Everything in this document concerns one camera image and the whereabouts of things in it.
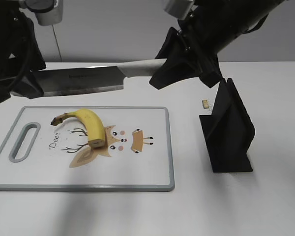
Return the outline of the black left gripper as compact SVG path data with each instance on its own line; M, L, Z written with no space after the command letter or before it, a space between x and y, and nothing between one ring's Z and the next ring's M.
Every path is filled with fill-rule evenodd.
M45 68L32 20L19 9L0 9L0 98L42 97L34 73Z

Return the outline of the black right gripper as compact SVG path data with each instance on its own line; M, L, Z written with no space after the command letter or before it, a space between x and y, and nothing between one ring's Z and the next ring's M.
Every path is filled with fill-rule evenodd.
M249 29L250 5L198 4L185 20L179 21L179 26L199 57L202 72L221 76L217 54ZM173 27L155 59L166 59L149 81L156 89L199 77L196 65L189 61L182 33Z

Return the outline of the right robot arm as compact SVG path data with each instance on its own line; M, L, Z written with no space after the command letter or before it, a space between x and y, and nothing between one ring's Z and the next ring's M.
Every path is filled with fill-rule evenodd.
M218 53L243 34L258 30L280 0L198 0L179 29L169 28L157 54L165 63L149 83L162 89L198 77L211 88L222 79Z

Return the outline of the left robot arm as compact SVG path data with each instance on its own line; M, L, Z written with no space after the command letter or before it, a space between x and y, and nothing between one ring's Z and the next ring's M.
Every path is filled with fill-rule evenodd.
M61 0L0 0L0 103L12 92L27 98L43 94L34 73L46 68L38 47L33 21L24 10L34 13L41 26L62 21Z

